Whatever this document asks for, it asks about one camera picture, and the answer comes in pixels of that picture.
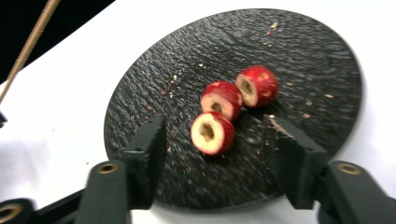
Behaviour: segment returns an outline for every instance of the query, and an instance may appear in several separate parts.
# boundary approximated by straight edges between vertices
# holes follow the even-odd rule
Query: wooden skewer
[[[23,46],[23,49],[21,50],[21,53],[18,56],[17,61],[15,61],[14,66],[9,72],[9,75],[6,80],[6,86],[4,87],[0,95],[0,104],[3,101],[4,97],[6,96],[15,76],[22,70],[24,64],[26,63],[26,60],[28,59],[30,53],[32,52],[32,49],[35,47],[35,43],[43,33],[44,28],[47,26],[47,23],[50,21],[50,17],[52,16],[56,7],[59,5],[60,1],[61,0],[49,0],[45,5],[43,11],[40,14],[40,17],[35,23],[35,27],[33,28],[32,32],[27,38]]]

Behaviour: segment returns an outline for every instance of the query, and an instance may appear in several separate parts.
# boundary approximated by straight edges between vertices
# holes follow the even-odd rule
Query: round black slate plate
[[[204,87],[234,81],[253,64],[277,75],[277,101],[244,109],[234,123],[232,150],[203,156],[191,143],[190,126],[201,113]],[[237,209],[281,195],[264,172],[263,114],[291,121],[333,156],[352,129],[360,102],[358,63],[329,27],[284,10],[229,11],[174,31],[134,62],[108,105],[106,152],[118,159],[147,119],[165,116],[169,148],[156,203],[194,211]]]

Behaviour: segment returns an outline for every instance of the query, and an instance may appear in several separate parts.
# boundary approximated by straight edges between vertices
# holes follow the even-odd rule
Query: white table
[[[336,159],[363,166],[396,198],[392,142],[396,3],[357,4],[117,0],[24,68],[11,86],[0,107],[9,120],[0,129],[0,202],[27,197],[41,208],[84,188],[90,169],[107,160],[106,107],[129,66],[156,41],[187,23],[252,7],[286,9],[322,21],[354,50],[365,83],[363,105],[355,130]],[[133,215],[134,223],[317,222],[316,211],[293,210],[285,199],[226,214],[180,213],[154,205]]]

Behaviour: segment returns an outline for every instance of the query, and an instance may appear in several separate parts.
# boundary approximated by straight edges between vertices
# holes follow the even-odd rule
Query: cut fruit
[[[233,144],[233,124],[220,112],[210,111],[199,115],[191,125],[191,140],[206,155],[219,155]]]
[[[252,108],[271,104],[279,90],[276,76],[261,65],[250,66],[242,71],[235,85],[242,92],[245,105]]]
[[[201,98],[204,112],[218,111],[228,120],[235,120],[243,105],[242,93],[228,81],[218,81],[206,86]]]

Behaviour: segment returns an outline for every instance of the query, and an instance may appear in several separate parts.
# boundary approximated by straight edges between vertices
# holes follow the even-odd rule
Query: red fruit
[[[248,107],[269,105],[276,98],[279,84],[276,76],[266,67],[255,65],[242,71],[235,81]]]
[[[233,144],[233,124],[220,112],[199,115],[191,125],[192,143],[204,154],[219,155]]]
[[[201,98],[204,112],[218,111],[228,120],[235,120],[241,112],[242,93],[228,81],[218,81],[206,86]]]

